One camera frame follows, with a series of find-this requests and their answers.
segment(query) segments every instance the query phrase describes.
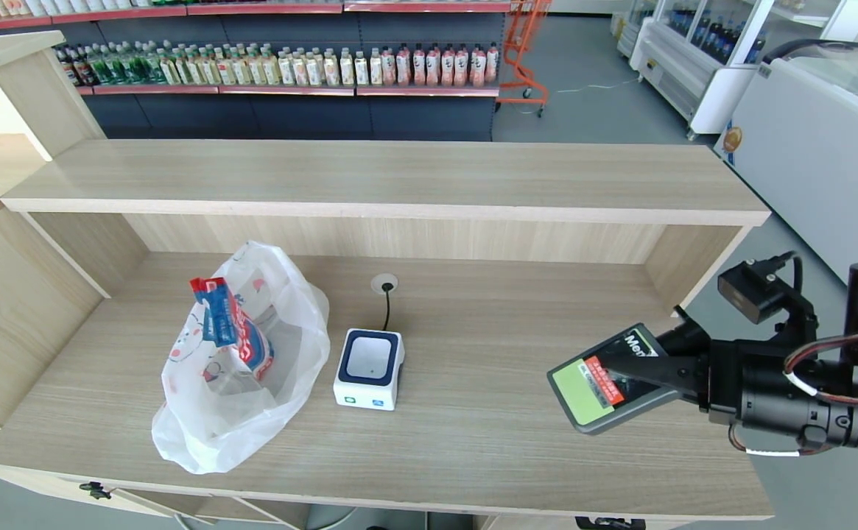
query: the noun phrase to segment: display refrigerator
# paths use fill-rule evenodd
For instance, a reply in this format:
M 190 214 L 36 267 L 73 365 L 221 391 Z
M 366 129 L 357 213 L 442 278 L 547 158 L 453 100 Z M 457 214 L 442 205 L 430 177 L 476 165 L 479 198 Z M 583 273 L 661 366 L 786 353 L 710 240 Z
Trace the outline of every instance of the display refrigerator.
M 651 3 L 635 3 L 628 64 L 687 120 L 689 140 L 722 130 L 766 51 L 858 33 L 858 0 L 658 0 L 649 14 Z
M 847 282 L 858 262 L 858 43 L 772 51 L 714 150 Z

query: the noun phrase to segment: white cable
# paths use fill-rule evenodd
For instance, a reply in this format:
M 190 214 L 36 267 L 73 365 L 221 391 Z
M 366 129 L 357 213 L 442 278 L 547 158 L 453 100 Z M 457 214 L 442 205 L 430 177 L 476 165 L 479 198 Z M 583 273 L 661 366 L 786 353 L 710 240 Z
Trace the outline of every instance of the white cable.
M 183 517 L 181 517 L 179 513 L 173 514 L 173 519 L 180 524 L 180 527 L 183 528 L 183 530 L 191 530 L 189 525 L 186 524 L 186 521 L 183 520 Z
M 352 509 L 351 511 L 348 511 L 347 515 L 345 515 L 344 517 L 341 517 L 340 519 L 335 520 L 333 523 L 325 524 L 324 526 L 314 528 L 314 530 L 331 530 L 331 528 L 335 528 L 339 524 L 344 523 L 344 521 L 349 519 L 351 517 L 351 515 L 354 515 L 354 512 L 356 512 L 356 511 L 357 511 L 357 509 Z

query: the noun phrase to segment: glass door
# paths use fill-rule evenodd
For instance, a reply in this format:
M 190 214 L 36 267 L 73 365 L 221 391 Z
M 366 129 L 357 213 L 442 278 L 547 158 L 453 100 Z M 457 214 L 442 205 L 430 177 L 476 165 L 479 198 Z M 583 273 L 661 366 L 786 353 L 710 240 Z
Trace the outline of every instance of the glass door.
M 728 64 L 759 0 L 707 0 L 691 32 L 691 44 Z

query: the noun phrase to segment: plastic bag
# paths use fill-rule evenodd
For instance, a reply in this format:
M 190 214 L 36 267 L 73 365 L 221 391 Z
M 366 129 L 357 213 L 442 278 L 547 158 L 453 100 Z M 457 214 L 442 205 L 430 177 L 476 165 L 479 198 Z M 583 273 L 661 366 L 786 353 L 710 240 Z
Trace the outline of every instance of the plastic bag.
M 236 328 L 247 331 L 217 346 L 217 299 L 197 292 L 163 366 L 166 403 L 152 424 L 160 456 L 196 474 L 226 473 L 281 432 L 331 352 L 327 297 L 281 248 L 249 241 L 213 276 L 224 278 L 230 305 L 247 317 Z

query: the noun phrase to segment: black cable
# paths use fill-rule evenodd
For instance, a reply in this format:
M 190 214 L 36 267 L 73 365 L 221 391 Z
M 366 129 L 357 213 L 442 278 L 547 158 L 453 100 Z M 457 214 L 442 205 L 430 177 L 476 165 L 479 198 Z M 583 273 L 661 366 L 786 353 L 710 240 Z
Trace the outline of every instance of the black cable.
M 393 290 L 391 283 L 382 284 L 382 291 L 386 293 L 386 320 L 382 323 L 382 330 L 386 331 L 389 327 L 389 292 Z

